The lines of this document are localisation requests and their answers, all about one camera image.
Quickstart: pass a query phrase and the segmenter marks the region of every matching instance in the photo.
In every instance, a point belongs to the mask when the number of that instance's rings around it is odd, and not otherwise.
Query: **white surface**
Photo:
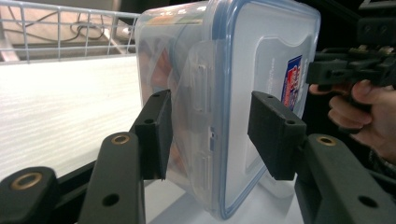
[[[279,199],[257,185],[228,220],[213,218],[193,197],[170,181],[155,181],[146,187],[146,214],[150,224],[301,224],[295,197]]]
[[[135,57],[0,66],[0,179],[29,166],[57,176],[94,161],[141,109]]]
[[[294,194],[295,180],[296,176],[293,181],[277,181],[269,172],[266,172],[259,183],[277,198],[287,198]]]

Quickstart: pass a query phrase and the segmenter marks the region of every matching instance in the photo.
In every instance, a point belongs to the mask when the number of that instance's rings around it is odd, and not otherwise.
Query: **sticker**
[[[293,110],[298,97],[301,59],[302,56],[298,56],[288,62],[288,69],[286,70],[285,81],[283,83],[281,101],[290,110]]]

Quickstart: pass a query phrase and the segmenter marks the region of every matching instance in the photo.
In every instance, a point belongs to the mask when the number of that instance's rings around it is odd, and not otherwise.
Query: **finger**
[[[329,92],[338,92],[338,93],[342,93],[342,94],[348,94],[350,90],[350,84],[349,83],[343,83],[343,84],[334,84],[332,85],[332,90],[331,91],[320,91],[318,89],[318,84],[312,84],[311,86],[309,86],[309,91],[312,94],[315,95],[323,95],[323,94],[327,94]]]
[[[352,88],[353,98],[367,105],[386,105],[389,109],[396,109],[396,91],[373,86],[369,80],[356,83]]]
[[[373,120],[372,116],[369,113],[351,105],[343,96],[334,96],[330,100],[329,105],[332,110],[337,114],[337,116],[354,121],[361,125],[369,124]]]
[[[371,147],[372,149],[383,144],[383,140],[381,140],[380,136],[376,135],[376,131],[371,124],[365,125],[359,133],[351,134],[350,136],[362,145]]]
[[[329,111],[329,118],[336,125],[345,129],[361,129],[364,126],[363,123],[348,119],[333,109]]]
[[[318,89],[317,84],[312,84],[309,86],[309,92],[311,92],[312,94],[315,94],[315,95],[324,95],[324,94],[329,93],[330,91],[320,91]]]

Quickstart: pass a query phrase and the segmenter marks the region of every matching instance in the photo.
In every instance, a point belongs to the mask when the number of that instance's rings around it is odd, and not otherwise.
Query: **wire shelf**
[[[136,13],[0,0],[0,63],[134,55]]]

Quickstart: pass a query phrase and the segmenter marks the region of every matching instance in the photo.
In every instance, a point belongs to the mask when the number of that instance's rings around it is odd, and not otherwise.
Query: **screw hole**
[[[369,25],[365,25],[365,26],[363,26],[363,32],[364,33],[369,33],[370,31],[372,30],[372,27],[371,26],[369,26]]]
[[[342,77],[345,74],[343,71],[334,71],[332,72],[329,77]]]
[[[18,177],[11,184],[11,188],[15,190],[29,189],[36,185],[42,179],[43,175],[40,173],[29,173]]]
[[[102,203],[105,207],[110,207],[116,204],[120,200],[120,196],[118,194],[109,194],[107,195]]]
[[[336,145],[335,141],[329,137],[326,136],[320,136],[317,138],[317,141],[320,142],[321,144],[328,146],[328,147],[333,147]]]
[[[377,208],[378,204],[371,198],[367,196],[359,196],[359,201],[363,203],[366,206],[372,207],[372,208]]]
[[[146,119],[145,120],[145,123],[147,123],[147,124],[150,124],[150,123],[153,123],[154,122],[154,119]]]
[[[127,143],[129,141],[129,136],[122,134],[122,135],[117,135],[115,137],[113,137],[113,139],[111,139],[111,142],[114,145],[122,145],[124,143]]]
[[[387,32],[387,30],[388,30],[388,26],[382,25],[382,26],[379,27],[378,32],[379,32],[381,35],[383,35],[384,33]]]

